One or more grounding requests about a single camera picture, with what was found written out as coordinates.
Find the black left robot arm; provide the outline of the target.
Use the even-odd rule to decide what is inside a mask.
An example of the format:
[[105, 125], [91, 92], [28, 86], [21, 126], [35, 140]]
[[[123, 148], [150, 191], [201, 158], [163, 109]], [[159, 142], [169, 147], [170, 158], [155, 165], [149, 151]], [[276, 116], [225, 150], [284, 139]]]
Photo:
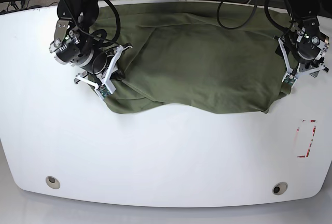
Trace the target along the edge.
[[264, 8], [255, 3], [249, 18], [238, 29], [263, 31], [274, 27], [282, 34], [281, 43], [286, 51], [305, 68], [317, 68], [324, 63], [329, 48], [329, 38], [320, 31], [318, 14], [331, 12], [330, 0], [283, 0], [290, 22], [288, 27], [279, 25], [269, 12], [270, 0], [265, 0]]

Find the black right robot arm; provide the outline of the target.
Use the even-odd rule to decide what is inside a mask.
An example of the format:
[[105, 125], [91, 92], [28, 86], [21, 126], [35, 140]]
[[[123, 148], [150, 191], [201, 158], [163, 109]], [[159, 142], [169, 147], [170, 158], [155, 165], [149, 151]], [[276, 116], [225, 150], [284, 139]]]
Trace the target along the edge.
[[104, 29], [90, 32], [99, 16], [99, 0], [60, 0], [58, 21], [49, 51], [63, 65], [72, 64], [85, 70], [97, 83], [110, 63], [107, 53], [119, 47], [120, 16], [110, 0], [103, 0], [115, 16], [113, 38]]

